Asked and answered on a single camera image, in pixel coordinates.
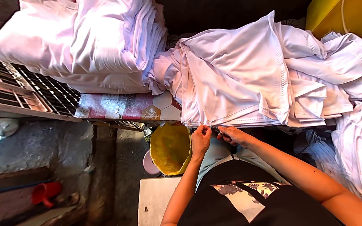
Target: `rope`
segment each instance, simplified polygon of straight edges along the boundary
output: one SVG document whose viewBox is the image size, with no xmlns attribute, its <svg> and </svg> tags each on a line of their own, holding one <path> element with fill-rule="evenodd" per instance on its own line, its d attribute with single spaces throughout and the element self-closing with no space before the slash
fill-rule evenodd
<svg viewBox="0 0 362 226">
<path fill-rule="evenodd" d="M 346 27 L 346 22 L 344 20 L 344 11 L 343 11 L 343 6 L 344 6 L 344 0 L 341 0 L 341 7 L 340 7 L 340 10 L 341 10 L 341 21 L 343 23 L 343 29 L 344 29 L 344 33 L 349 33 L 349 30 L 347 29 Z"/>
</svg>

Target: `hand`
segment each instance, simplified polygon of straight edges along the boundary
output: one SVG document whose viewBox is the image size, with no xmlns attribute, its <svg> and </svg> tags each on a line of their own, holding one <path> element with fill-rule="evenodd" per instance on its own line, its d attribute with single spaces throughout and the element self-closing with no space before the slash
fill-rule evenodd
<svg viewBox="0 0 362 226">
<path fill-rule="evenodd" d="M 255 137 L 244 133 L 243 131 L 237 129 L 234 126 L 231 127 L 219 126 L 218 129 L 220 130 L 220 132 L 224 133 L 227 136 L 218 134 L 217 139 L 220 140 L 223 137 L 224 141 L 234 146 L 239 144 L 244 148 L 248 149 L 249 144 L 257 140 Z"/>
<path fill-rule="evenodd" d="M 202 161 L 210 145 L 212 129 L 208 126 L 200 125 L 191 135 L 192 159 Z"/>
</svg>

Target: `scissors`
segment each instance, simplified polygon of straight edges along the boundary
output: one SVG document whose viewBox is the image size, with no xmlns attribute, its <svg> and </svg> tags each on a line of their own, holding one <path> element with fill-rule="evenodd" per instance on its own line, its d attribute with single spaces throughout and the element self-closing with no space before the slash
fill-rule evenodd
<svg viewBox="0 0 362 226">
<path fill-rule="evenodd" d="M 221 132 L 217 127 L 210 126 L 210 128 L 211 128 L 212 130 L 214 130 L 215 132 L 219 133 L 220 135 L 222 135 L 222 136 L 224 136 L 224 137 L 230 138 L 230 136 L 228 136 L 227 134 L 224 134 L 223 132 Z"/>
</svg>

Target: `cup handle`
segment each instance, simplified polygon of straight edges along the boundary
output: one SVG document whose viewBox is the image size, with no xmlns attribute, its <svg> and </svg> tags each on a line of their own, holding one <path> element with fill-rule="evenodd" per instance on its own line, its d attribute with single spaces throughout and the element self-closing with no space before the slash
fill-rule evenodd
<svg viewBox="0 0 362 226">
<path fill-rule="evenodd" d="M 48 208 L 51 208 L 51 207 L 54 206 L 54 204 L 51 203 L 50 201 L 48 201 L 47 198 L 44 198 L 44 199 L 43 199 L 43 204 L 44 204 L 45 206 L 47 206 Z"/>
</svg>

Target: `woman's right hand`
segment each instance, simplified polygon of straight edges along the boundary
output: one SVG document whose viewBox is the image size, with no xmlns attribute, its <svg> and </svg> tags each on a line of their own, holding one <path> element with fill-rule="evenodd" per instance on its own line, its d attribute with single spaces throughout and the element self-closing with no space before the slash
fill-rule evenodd
<svg viewBox="0 0 362 226">
<path fill-rule="evenodd" d="M 234 126 L 231 127 L 219 126 L 218 129 L 220 130 L 220 132 L 226 134 L 227 136 L 222 136 L 221 134 L 218 134 L 217 139 L 220 140 L 223 137 L 224 141 L 234 146 L 239 144 L 247 149 L 249 144 L 257 140 L 255 137 L 244 133 L 243 131 L 237 129 Z"/>
</svg>

